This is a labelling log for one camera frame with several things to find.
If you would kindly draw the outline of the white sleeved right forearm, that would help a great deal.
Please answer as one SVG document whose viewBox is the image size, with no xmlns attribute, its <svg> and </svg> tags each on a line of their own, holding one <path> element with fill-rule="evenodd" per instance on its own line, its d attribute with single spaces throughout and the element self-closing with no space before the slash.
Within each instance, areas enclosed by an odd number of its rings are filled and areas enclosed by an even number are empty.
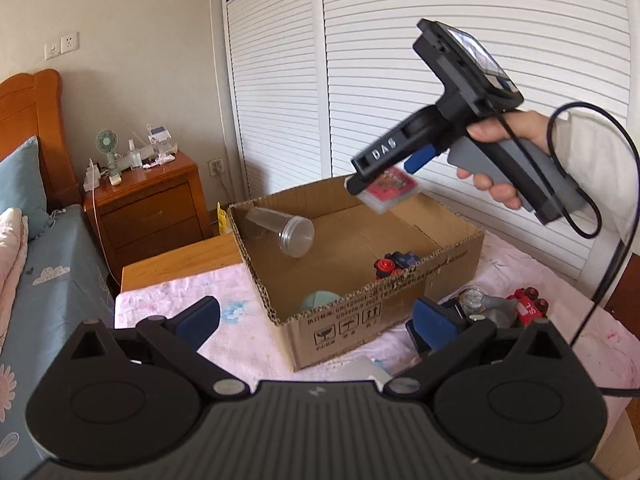
<svg viewBox="0 0 640 480">
<path fill-rule="evenodd" d="M 639 187 L 634 155 L 620 130 L 602 117 L 570 112 L 554 122 L 552 144 L 563 168 L 600 208 L 605 229 L 629 242 Z"/>
</svg>

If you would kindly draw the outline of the person's right hand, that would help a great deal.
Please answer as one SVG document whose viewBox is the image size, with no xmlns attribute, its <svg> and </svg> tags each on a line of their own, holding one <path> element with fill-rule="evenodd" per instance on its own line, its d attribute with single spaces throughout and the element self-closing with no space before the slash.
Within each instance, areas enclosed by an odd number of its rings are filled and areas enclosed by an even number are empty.
<svg viewBox="0 0 640 480">
<path fill-rule="evenodd" d="M 525 139 L 536 145 L 544 154 L 549 155 L 547 143 L 547 126 L 549 117 L 533 110 L 528 112 L 512 112 L 501 115 L 499 118 L 491 117 L 469 125 L 469 136 L 480 143 L 497 143 L 508 140 L 509 132 L 514 133 L 519 139 Z M 491 198 L 511 210 L 519 210 L 523 207 L 518 190 L 509 182 L 496 181 L 487 168 L 494 165 L 477 152 L 479 162 L 462 162 L 457 165 L 459 179 L 469 179 L 480 191 L 487 192 Z"/>
</svg>

